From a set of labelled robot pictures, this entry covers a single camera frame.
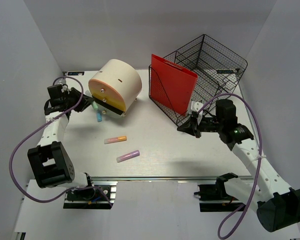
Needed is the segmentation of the peach top drawer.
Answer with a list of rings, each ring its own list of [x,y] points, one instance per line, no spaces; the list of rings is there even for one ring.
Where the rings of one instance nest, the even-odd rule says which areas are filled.
[[[88,88],[91,95],[99,100],[106,99],[106,103],[124,102],[123,97],[112,86],[98,79],[90,79],[88,81]]]

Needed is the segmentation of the blue tube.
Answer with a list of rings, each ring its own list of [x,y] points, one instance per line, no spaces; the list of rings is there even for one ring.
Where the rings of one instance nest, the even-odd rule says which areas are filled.
[[[100,123],[100,122],[102,122],[102,114],[99,112],[99,111],[97,111],[96,112],[96,118],[97,118],[97,121]]]

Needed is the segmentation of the yellow bottom drawer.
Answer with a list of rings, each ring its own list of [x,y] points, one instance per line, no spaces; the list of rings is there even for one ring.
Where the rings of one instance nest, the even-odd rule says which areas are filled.
[[[92,97],[97,103],[103,104],[103,105],[109,105],[113,108],[116,108],[122,112],[125,112],[127,110],[126,104],[123,100],[123,98],[119,95],[113,95],[113,94],[93,94]]]

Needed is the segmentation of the cream semicircular drawer box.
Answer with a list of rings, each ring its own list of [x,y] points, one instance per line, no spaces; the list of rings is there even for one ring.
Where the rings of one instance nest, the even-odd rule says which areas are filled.
[[[138,72],[118,59],[109,60],[91,79],[102,81],[118,91],[127,110],[142,90],[142,80]]]

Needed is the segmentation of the red file folder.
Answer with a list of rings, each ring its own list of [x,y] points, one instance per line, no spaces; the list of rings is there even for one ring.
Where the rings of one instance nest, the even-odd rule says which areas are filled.
[[[188,110],[198,75],[155,54],[151,55],[150,97],[184,116]]]

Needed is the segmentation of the orange capped pink tube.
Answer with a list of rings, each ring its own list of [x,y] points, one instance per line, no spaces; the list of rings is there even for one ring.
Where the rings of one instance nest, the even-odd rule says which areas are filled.
[[[107,138],[104,140],[104,144],[112,144],[127,141],[127,136],[116,136],[112,138]]]

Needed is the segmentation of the purple tube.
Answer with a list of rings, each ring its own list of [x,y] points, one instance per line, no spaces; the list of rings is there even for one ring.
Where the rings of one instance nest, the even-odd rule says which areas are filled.
[[[139,150],[135,150],[135,151],[132,151],[132,152],[129,152],[129,153],[126,153],[126,154],[124,154],[122,156],[117,157],[116,161],[118,163],[121,163],[121,162],[124,162],[126,160],[138,157],[139,155],[140,155],[140,151]]]

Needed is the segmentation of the green capped tube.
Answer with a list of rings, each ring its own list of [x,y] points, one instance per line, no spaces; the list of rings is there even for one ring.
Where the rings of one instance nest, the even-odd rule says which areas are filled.
[[[85,91],[85,94],[88,96],[88,97],[92,97],[92,94],[90,93],[89,90],[86,90]],[[96,102],[93,100],[92,103],[91,103],[91,106],[92,108],[97,111],[99,108],[98,108],[98,105],[96,104]]]

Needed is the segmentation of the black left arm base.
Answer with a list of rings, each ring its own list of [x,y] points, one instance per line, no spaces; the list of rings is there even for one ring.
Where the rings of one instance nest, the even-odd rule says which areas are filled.
[[[114,204],[117,182],[88,177],[88,189],[70,191],[65,195],[63,209],[110,210]]]

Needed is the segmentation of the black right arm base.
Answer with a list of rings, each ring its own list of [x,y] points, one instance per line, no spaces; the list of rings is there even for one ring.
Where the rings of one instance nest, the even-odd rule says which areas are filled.
[[[244,207],[237,198],[228,195],[225,189],[226,182],[237,178],[238,176],[231,172],[218,176],[213,184],[199,184],[193,195],[199,199],[200,212],[232,212],[238,207]]]

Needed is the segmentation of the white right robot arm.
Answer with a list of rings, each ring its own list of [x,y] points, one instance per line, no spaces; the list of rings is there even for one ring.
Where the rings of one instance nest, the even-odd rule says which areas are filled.
[[[203,104],[191,102],[190,118],[178,131],[201,137],[202,132],[218,133],[220,140],[244,164],[254,177],[249,186],[234,173],[216,179],[216,195],[226,200],[233,197],[254,211],[261,225],[268,232],[300,222],[300,189],[293,189],[283,180],[266,156],[260,154],[261,144],[250,130],[238,122],[236,106],[230,99],[217,100],[215,115],[204,117]]]

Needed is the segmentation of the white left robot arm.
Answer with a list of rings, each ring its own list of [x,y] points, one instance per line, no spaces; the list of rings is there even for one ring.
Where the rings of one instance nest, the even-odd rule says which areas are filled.
[[[95,196],[96,187],[87,173],[76,172],[62,143],[71,112],[54,118],[71,107],[77,113],[83,112],[92,104],[93,98],[81,96],[74,87],[68,90],[62,84],[49,86],[47,90],[50,99],[44,105],[44,114],[49,125],[44,127],[37,146],[27,152],[35,180],[40,188],[78,188],[80,196],[89,200]]]

